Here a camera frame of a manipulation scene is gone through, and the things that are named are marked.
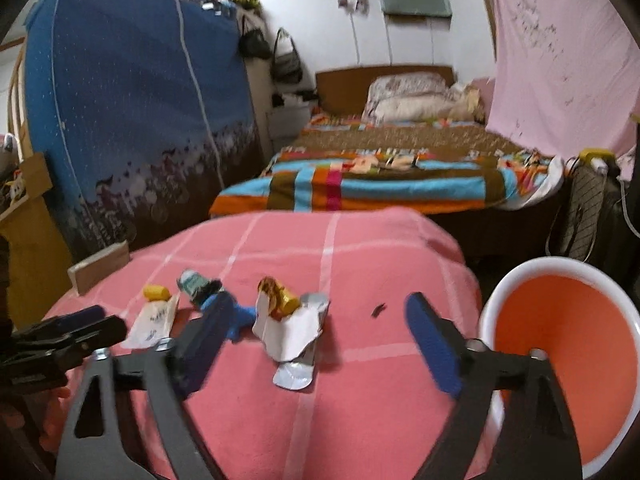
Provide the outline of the person's left hand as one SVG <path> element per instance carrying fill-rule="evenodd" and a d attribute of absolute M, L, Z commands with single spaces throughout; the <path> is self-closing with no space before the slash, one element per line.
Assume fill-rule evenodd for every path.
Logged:
<path fill-rule="evenodd" d="M 48 391 L 39 439 L 41 447 L 47 452 L 54 453 L 60 447 L 71 396 L 68 387 Z"/>

